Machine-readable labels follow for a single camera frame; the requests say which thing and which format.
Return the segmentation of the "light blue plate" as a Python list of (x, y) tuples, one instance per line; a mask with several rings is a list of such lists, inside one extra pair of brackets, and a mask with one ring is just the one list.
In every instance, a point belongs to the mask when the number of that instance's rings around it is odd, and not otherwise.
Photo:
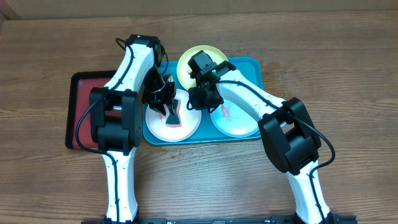
[(228, 100), (224, 100), (210, 114), (210, 118), (220, 132), (232, 138), (245, 138), (259, 130), (257, 122), (251, 116)]

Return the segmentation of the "white pink plate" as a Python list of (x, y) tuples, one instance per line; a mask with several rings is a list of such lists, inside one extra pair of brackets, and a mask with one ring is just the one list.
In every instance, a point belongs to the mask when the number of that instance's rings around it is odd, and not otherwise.
[(178, 101), (176, 109), (179, 124), (167, 124), (166, 121), (170, 116), (155, 112), (146, 108), (144, 120), (149, 132), (157, 139), (166, 142), (180, 142), (192, 136), (198, 129), (201, 121), (201, 112), (197, 110), (187, 110), (188, 92), (177, 89), (175, 99)]

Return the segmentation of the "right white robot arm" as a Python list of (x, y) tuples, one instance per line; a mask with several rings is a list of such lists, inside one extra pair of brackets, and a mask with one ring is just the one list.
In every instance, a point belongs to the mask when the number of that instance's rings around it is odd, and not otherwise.
[(246, 112), (259, 127), (264, 150), (277, 170), (287, 175), (301, 223), (331, 223), (333, 215), (323, 198), (318, 150), (331, 142), (319, 132), (298, 98), (285, 100), (251, 83), (230, 62), (214, 62), (203, 50), (188, 61), (196, 85), (189, 89), (188, 110), (213, 113), (228, 100)]

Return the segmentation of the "red green sponge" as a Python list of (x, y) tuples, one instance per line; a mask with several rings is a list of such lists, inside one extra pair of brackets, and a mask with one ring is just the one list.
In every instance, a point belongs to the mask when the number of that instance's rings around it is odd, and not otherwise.
[(178, 101), (178, 108), (177, 108), (177, 114), (176, 115), (168, 115), (165, 124), (170, 127), (179, 127), (181, 126), (181, 121), (180, 121), (180, 115), (179, 115), (179, 110), (180, 110), (180, 102)]

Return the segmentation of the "yellow plate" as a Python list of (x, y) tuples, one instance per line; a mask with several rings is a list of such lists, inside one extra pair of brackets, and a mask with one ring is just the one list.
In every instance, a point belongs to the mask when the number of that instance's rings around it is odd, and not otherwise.
[(196, 86), (196, 81), (190, 78), (190, 72), (192, 69), (188, 66), (188, 61), (199, 51), (203, 50), (208, 54), (212, 61), (217, 64), (228, 61), (226, 55), (219, 49), (209, 46), (209, 45), (197, 45), (188, 49), (182, 54), (177, 64), (177, 78), (181, 86), (188, 91), (189, 88)]

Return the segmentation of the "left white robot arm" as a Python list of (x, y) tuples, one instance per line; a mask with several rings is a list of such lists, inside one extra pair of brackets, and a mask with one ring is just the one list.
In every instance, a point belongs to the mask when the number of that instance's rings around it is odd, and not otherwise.
[(108, 209), (102, 223), (136, 223), (134, 157), (143, 136), (141, 105), (175, 114), (176, 87), (159, 71), (167, 53), (156, 36), (132, 34), (116, 42), (125, 56), (113, 77), (89, 94), (75, 128), (78, 146), (100, 154), (106, 166)]

